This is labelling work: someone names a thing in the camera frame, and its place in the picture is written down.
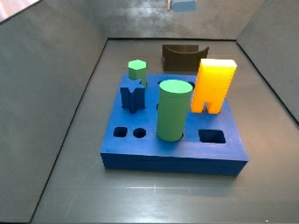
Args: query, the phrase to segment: green cylinder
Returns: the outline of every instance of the green cylinder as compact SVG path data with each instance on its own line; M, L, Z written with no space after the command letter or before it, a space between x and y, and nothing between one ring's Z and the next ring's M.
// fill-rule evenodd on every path
M145 62L140 59L130 60L126 64L128 67L128 79L134 81L141 79L141 85L145 87Z
M160 83L156 135L164 141L178 141L182 137L190 93L192 85L182 80Z

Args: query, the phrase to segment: orange block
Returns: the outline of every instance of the orange block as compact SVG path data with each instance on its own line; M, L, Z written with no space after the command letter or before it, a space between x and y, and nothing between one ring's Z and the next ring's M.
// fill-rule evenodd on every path
M204 103L208 104L208 113L220 112L229 83L237 68L233 59L201 59L200 69L190 99L190 112L200 113Z

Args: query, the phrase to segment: gray wall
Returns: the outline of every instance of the gray wall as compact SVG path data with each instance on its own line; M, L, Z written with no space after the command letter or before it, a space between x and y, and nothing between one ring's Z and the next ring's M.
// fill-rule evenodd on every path
M237 43L299 122L299 1L266 0Z
M110 38L236 39L264 0L198 0L194 12L165 0L108 0L92 9Z
M0 221L29 221L106 38L86 1L0 25Z

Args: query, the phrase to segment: blue foam block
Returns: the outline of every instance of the blue foam block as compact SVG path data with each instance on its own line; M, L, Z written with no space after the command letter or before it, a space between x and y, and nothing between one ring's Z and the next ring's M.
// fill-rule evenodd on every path
M196 76L192 75L148 74L145 109L133 114L121 108L117 91L100 148L105 168L238 175L248 162L248 155L226 101L218 115L188 112L180 141L165 142L154 134L160 81L181 80L194 83L194 79Z

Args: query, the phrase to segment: yellow rectangular prism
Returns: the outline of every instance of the yellow rectangular prism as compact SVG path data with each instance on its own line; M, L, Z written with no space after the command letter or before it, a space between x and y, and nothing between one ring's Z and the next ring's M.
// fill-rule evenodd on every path
M220 112L229 83L237 68L233 59L201 59L190 100L190 112L200 113L204 103L209 114Z

